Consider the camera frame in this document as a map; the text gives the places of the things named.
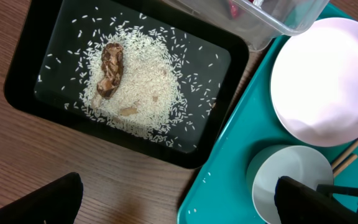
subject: turquoise tray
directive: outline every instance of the turquoise tray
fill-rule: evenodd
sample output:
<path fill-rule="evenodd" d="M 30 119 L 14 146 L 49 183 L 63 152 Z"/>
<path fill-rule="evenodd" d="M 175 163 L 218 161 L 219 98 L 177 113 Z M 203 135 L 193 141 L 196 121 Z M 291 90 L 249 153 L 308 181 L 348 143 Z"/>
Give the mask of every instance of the turquoise tray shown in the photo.
<path fill-rule="evenodd" d="M 320 18 L 347 17 L 328 4 Z M 270 74 L 274 61 L 289 37 L 277 38 L 236 106 L 214 149 L 178 211 L 178 224 L 264 223 L 252 204 L 246 184 L 249 162 L 274 144 L 301 144 L 280 124 L 270 100 Z M 349 144 L 316 148 L 329 161 Z M 358 187 L 358 159 L 336 179 L 336 185 Z M 337 197 L 356 210 L 358 199 Z"/>

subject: wood grain surface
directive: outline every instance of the wood grain surface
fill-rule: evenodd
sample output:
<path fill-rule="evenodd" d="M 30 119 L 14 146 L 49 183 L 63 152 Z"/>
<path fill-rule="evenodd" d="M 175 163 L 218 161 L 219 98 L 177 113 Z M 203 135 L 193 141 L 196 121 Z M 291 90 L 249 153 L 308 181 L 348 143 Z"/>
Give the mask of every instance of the wood grain surface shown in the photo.
<path fill-rule="evenodd" d="M 358 0 L 332 0 L 358 20 Z M 0 0 L 0 208 L 78 172 L 76 223 L 175 223 L 196 170 L 186 170 L 14 110 L 2 93 L 29 0 Z M 264 53 L 252 54 L 237 102 Z"/>

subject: chopstick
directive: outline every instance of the chopstick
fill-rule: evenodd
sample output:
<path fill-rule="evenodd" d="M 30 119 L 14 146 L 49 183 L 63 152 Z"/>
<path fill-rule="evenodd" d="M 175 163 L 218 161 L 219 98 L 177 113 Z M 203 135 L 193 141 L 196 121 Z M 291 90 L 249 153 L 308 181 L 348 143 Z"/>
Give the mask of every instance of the chopstick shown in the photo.
<path fill-rule="evenodd" d="M 358 147 L 358 139 L 349 146 L 340 156 L 337 158 L 333 164 L 331 165 L 331 168 L 335 169 L 343 160 L 345 160 L 356 148 Z"/>
<path fill-rule="evenodd" d="M 344 169 L 346 169 L 352 162 L 354 162 L 358 158 L 358 155 L 353 154 L 349 158 L 347 158 L 340 166 L 338 166 L 334 170 L 334 178 L 338 176 Z"/>

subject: black tray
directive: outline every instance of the black tray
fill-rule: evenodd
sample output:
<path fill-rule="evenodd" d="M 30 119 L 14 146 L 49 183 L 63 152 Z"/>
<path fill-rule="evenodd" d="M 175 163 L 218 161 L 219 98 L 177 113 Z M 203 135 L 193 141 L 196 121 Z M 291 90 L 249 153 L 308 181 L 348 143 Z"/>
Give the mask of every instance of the black tray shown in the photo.
<path fill-rule="evenodd" d="M 148 18 L 139 19 L 140 12 Z M 81 19 L 85 14 L 88 15 L 88 20 Z M 179 139 L 184 139 L 179 142 L 183 147 L 169 148 L 164 142 L 152 143 L 105 124 L 91 121 L 80 110 L 64 109 L 65 103 L 72 105 L 74 101 L 78 103 L 77 106 L 81 106 L 78 92 L 85 87 L 77 82 L 77 85 L 70 86 L 70 89 L 65 90 L 64 93 L 60 91 L 62 86 L 67 88 L 68 80 L 74 75 L 77 64 L 77 60 L 69 58 L 72 55 L 68 55 L 67 50 L 75 52 L 78 48 L 86 49 L 94 29 L 101 29 L 106 35 L 114 35 L 114 29 L 109 26 L 111 22 L 109 19 L 114 16 L 121 22 L 131 21 L 131 26 L 144 26 L 146 34 L 148 30 L 160 27 L 169 31 L 170 27 L 175 27 L 175 35 L 182 36 L 183 39 L 187 33 L 185 41 L 189 41 L 189 49 L 186 59 L 191 63 L 182 67 L 181 71 L 184 74 L 182 80 L 185 80 L 186 74 L 199 73 L 198 84 L 213 86 L 208 87 L 211 89 L 208 94 L 209 98 L 216 97 L 216 106 L 208 117 L 205 113 L 208 107 L 198 107 L 204 92 L 191 93 L 189 86 L 182 90 L 189 101 L 188 113 L 197 115 L 197 118 L 192 119 L 197 128 L 192 130 L 188 126 L 189 130 L 185 132 L 184 125 L 178 125 L 168 133 L 168 139 L 179 136 Z M 102 17 L 103 21 L 94 23 L 92 17 Z M 81 39 L 77 38 L 79 29 L 83 31 Z M 167 37 L 167 47 L 171 49 L 173 43 L 169 37 Z M 175 48 L 170 53 L 179 55 L 179 50 L 180 48 Z M 47 57 L 49 53 L 53 53 L 53 58 Z M 219 62 L 214 67 L 208 67 L 212 59 L 217 60 L 215 54 L 219 55 Z M 62 64 L 57 64 L 56 56 Z M 26 113 L 182 167 L 196 168 L 206 162 L 224 125 L 227 109 L 248 58 L 247 46 L 239 37 L 197 20 L 160 1 L 33 0 L 6 78 L 4 93 L 8 103 Z M 46 69 L 45 65 L 49 65 L 51 69 Z M 39 74 L 42 74 L 42 83 L 37 82 Z"/>

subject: transparent plastic box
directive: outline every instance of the transparent plastic box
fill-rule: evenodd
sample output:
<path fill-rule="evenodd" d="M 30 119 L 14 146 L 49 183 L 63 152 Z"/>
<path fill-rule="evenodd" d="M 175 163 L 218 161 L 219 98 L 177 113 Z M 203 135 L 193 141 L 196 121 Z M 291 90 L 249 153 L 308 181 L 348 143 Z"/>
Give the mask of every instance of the transparent plastic box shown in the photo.
<path fill-rule="evenodd" d="M 250 51 L 263 50 L 280 35 L 308 30 L 329 0 L 264 0 L 257 7 L 249 0 L 232 0 L 239 8 L 231 14 L 229 0 L 163 0 L 199 19 L 242 37 Z"/>

